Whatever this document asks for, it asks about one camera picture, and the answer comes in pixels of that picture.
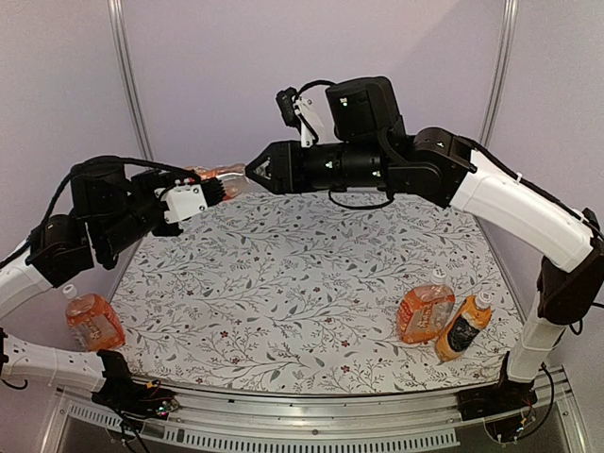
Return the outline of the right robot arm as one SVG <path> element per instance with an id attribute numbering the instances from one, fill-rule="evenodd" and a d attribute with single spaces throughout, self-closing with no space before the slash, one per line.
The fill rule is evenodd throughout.
<path id="1" fill-rule="evenodd" d="M 603 234 L 596 216 L 567 207 L 471 139 L 439 127 L 408 134 L 384 76 L 323 86 L 335 142 L 320 143 L 301 90 L 281 91 L 282 119 L 300 137 L 269 144 L 246 166 L 246 176 L 274 194 L 357 188 L 375 188 L 388 198 L 414 194 L 484 219 L 539 251 L 535 302 L 487 397 L 495 411 L 508 411 L 602 288 Z"/>

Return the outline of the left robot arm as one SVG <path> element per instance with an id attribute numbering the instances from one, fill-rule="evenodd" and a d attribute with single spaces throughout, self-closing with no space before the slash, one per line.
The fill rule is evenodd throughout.
<path id="1" fill-rule="evenodd" d="M 100 156 L 74 165 L 26 239 L 1 262 L 1 313 L 57 289 L 119 256 L 147 234 L 174 237 L 181 222 L 220 204 L 223 182 L 143 159 Z M 140 402 L 124 357 L 101 350 L 77 355 L 1 335 L 1 378 L 31 379 L 106 396 L 121 410 Z"/>

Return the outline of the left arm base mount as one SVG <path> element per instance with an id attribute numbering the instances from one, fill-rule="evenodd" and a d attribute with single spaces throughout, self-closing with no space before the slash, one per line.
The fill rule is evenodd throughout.
<path id="1" fill-rule="evenodd" d="M 137 383 L 117 351 L 99 350 L 96 355 L 104 366 L 104 384 L 92 393 L 92 402 L 119 413 L 139 419 L 166 420 L 171 412 L 179 409 L 176 393 L 163 388 L 159 379 L 145 384 Z"/>

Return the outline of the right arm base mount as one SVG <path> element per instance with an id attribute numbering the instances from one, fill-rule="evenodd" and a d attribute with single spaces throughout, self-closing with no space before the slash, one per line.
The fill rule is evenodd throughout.
<path id="1" fill-rule="evenodd" d="M 485 429 L 492 440 L 500 444 L 520 439 L 528 423 L 521 410 L 531 411 L 537 402 L 534 380 L 512 381 L 507 373 L 510 353 L 501 364 L 498 380 L 494 384 L 469 388 L 456 393 L 457 408 L 463 421 L 486 419 Z"/>

